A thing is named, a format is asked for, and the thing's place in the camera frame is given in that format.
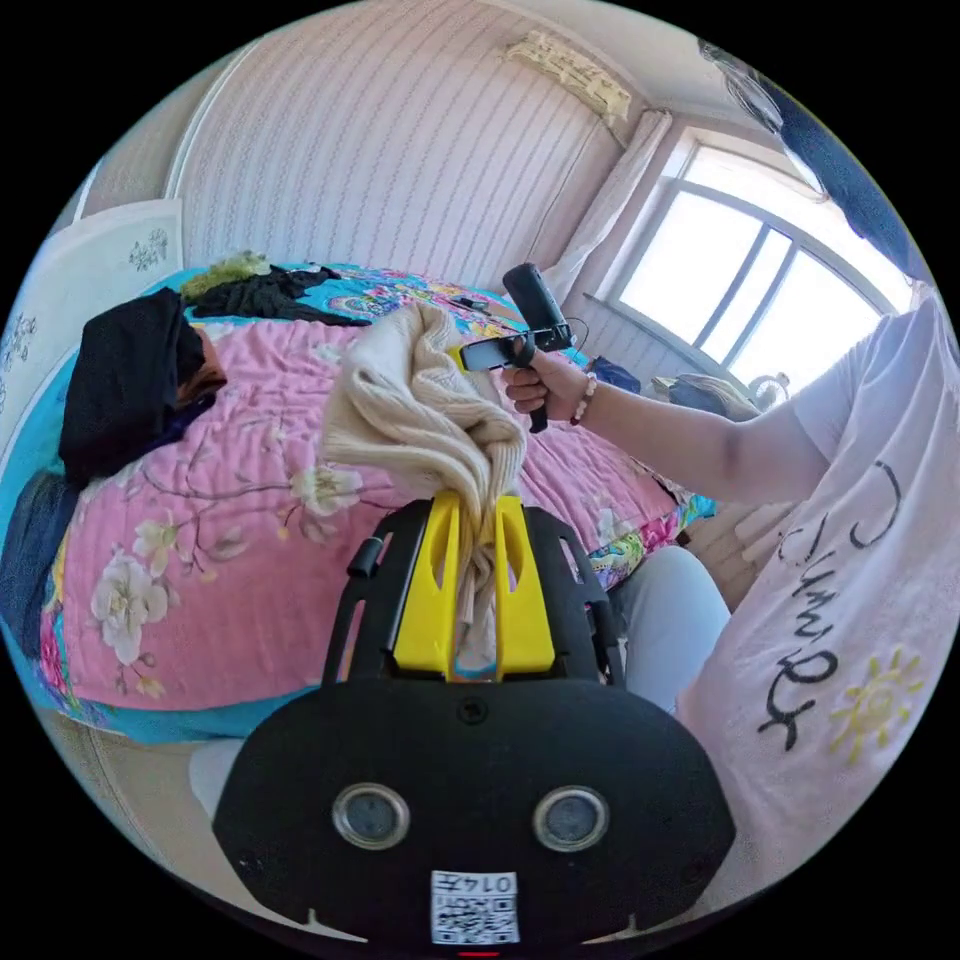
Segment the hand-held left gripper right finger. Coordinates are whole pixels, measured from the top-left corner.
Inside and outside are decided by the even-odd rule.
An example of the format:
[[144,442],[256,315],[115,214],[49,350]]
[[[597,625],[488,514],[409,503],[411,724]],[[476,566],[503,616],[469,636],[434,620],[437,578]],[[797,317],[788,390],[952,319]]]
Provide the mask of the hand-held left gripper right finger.
[[498,499],[494,515],[496,671],[548,673],[555,654],[524,505]]

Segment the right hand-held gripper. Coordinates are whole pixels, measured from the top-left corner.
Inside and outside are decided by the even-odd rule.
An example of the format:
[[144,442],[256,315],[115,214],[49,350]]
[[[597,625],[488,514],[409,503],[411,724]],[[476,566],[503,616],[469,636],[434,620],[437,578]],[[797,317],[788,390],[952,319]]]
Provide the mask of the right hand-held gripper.
[[484,373],[503,369],[530,369],[537,352],[569,353],[576,347],[576,335],[567,323],[475,341],[447,350],[462,373]]

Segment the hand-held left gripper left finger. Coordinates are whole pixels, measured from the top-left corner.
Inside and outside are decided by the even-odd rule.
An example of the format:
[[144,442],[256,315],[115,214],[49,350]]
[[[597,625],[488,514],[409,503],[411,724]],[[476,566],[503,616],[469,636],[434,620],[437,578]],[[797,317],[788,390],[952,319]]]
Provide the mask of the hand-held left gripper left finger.
[[451,670],[458,626],[460,500],[433,498],[419,546],[393,648],[401,670]]

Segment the person's right hand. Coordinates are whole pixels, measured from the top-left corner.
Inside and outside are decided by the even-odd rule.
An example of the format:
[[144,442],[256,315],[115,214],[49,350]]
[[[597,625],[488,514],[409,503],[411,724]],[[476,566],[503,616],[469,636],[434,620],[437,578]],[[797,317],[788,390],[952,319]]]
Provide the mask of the person's right hand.
[[573,425],[584,417],[598,386],[592,373],[540,350],[532,353],[526,366],[505,369],[502,379],[517,412]]

